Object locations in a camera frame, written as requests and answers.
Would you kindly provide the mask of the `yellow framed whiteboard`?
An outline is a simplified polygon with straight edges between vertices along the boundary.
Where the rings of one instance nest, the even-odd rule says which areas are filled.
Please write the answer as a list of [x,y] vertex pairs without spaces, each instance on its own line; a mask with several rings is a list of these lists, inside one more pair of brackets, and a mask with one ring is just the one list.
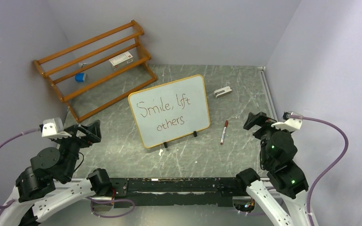
[[211,125],[204,77],[200,74],[133,92],[128,102],[145,148]]

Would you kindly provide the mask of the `white brown whiteboard marker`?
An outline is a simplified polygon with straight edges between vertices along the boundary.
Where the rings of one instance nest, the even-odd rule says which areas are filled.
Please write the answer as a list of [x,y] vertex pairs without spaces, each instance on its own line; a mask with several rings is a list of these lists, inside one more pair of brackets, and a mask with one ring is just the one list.
[[223,145],[223,143],[224,143],[225,135],[226,135],[226,130],[227,130],[228,124],[229,124],[229,121],[226,120],[226,121],[225,121],[225,124],[224,124],[223,131],[222,131],[222,136],[221,136],[221,140],[220,140],[220,145]]

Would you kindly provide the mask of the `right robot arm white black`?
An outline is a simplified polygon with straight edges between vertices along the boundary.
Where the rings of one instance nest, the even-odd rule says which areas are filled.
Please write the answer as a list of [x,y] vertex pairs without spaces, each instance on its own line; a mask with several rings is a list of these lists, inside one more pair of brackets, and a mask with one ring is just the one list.
[[285,117],[285,122],[277,122],[263,112],[249,113],[243,128],[259,126],[253,136],[260,140],[260,166],[267,171],[269,182],[280,194],[287,210],[275,200],[252,168],[236,175],[235,188],[241,195],[248,194],[275,226],[316,226],[316,217],[309,211],[308,182],[293,161],[297,147],[291,134],[301,128],[303,120],[290,113],[285,113]]

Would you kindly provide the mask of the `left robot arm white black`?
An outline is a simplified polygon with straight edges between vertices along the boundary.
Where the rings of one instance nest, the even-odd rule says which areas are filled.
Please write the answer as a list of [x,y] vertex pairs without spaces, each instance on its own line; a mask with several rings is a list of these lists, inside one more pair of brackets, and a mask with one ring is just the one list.
[[59,145],[47,147],[30,160],[16,179],[11,195],[0,205],[0,226],[37,226],[61,209],[93,195],[110,193],[112,183],[105,169],[95,169],[76,185],[51,197],[56,182],[72,181],[80,149],[101,141],[100,120],[89,125],[63,127],[60,118],[44,120],[41,136]]

